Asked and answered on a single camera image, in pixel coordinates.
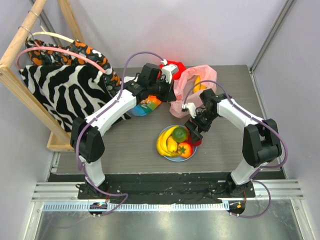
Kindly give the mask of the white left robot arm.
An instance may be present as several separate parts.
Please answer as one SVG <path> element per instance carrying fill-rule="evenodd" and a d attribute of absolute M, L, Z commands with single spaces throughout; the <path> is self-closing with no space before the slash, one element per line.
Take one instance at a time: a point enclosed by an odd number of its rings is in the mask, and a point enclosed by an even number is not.
<path fill-rule="evenodd" d="M 143 66 L 135 77 L 124 78 L 124 88 L 101 109 L 86 118 L 77 117 L 72 123 L 70 144 L 85 167 L 85 179 L 91 184 L 89 194 L 100 200 L 107 192 L 101 157 L 105 151 L 103 136 L 126 112 L 148 96 L 162 102 L 173 102 L 173 75 L 178 66 L 169 63 L 159 67 L 152 63 Z"/>

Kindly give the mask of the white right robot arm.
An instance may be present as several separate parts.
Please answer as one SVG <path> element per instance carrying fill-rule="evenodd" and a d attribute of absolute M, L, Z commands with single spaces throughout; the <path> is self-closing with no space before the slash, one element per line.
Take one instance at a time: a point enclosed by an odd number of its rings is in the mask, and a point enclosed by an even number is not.
<path fill-rule="evenodd" d="M 213 120 L 218 117 L 227 119 L 242 134 L 242 160 L 227 175 L 226 193 L 233 198 L 243 193 L 248 182 L 261 167 L 282 154 L 278 126 L 273 119 L 262 119 L 239 106 L 228 94 L 215 94 L 206 89 L 200 94 L 202 108 L 192 102 L 184 102 L 182 111 L 189 112 L 185 123 L 192 143 L 200 141 L 202 132 L 208 132 Z"/>

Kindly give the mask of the yellow fake lemon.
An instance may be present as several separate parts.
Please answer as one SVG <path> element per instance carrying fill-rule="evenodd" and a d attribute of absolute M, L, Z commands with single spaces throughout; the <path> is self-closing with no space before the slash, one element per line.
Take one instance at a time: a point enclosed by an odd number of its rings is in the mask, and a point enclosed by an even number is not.
<path fill-rule="evenodd" d="M 166 140 L 166 145 L 167 145 L 167 150 L 171 153 L 174 153 L 177 151 L 178 149 L 178 143 L 173 139 L 172 136 L 170 136 L 167 140 Z"/>

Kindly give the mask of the green fake apple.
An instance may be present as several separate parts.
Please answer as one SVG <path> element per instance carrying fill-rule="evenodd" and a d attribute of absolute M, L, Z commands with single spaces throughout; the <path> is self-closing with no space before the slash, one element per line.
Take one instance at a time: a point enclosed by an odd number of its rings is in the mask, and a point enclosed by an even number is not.
<path fill-rule="evenodd" d="M 172 138 L 178 142 L 178 143 L 182 143 L 185 140 L 187 140 L 188 138 L 188 131 L 181 126 L 178 126 L 177 128 L 175 128 L 172 132 Z"/>

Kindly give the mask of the red fake strawberry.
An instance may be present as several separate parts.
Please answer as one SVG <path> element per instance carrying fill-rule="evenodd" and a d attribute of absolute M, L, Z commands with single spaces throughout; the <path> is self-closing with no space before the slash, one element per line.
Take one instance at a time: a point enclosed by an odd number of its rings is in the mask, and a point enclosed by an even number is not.
<path fill-rule="evenodd" d="M 192 142 L 192 138 L 191 138 L 190 135 L 188 135 L 187 142 L 193 147 L 197 147 L 197 146 L 200 146 L 202 144 L 202 140 L 201 139 L 197 140 L 195 142 Z"/>

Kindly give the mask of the yellow fake banana bunch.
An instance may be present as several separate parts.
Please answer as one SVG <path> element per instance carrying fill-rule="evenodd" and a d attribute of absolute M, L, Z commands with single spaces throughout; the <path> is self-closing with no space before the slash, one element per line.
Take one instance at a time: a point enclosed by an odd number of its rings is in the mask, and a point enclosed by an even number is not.
<path fill-rule="evenodd" d="M 173 130 L 175 130 L 178 125 L 173 125 L 165 128 L 157 138 L 156 141 L 156 149 L 161 156 L 167 157 L 178 157 L 179 154 L 177 152 L 170 152 L 167 148 L 167 139 L 172 134 Z"/>

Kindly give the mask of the pink plastic bag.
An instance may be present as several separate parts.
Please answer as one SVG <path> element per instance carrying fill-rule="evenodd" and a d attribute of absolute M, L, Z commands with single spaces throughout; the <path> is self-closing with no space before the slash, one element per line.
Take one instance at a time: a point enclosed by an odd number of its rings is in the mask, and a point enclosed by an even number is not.
<path fill-rule="evenodd" d="M 203 103 L 200 99 L 200 94 L 206 89 L 212 89 L 215 93 L 217 87 L 214 83 L 205 82 L 200 85 L 204 86 L 204 89 L 199 89 L 194 92 L 194 85 L 197 77 L 200 77 L 201 81 L 210 80 L 217 81 L 217 72 L 209 65 L 198 65 L 187 68 L 180 75 L 179 80 L 175 80 L 173 84 L 173 91 L 176 96 L 176 101 L 170 102 L 169 112 L 176 118 L 183 118 L 188 115 L 187 111 L 182 111 L 182 105 L 186 99 L 186 103 L 194 103 L 196 107 L 200 107 Z"/>

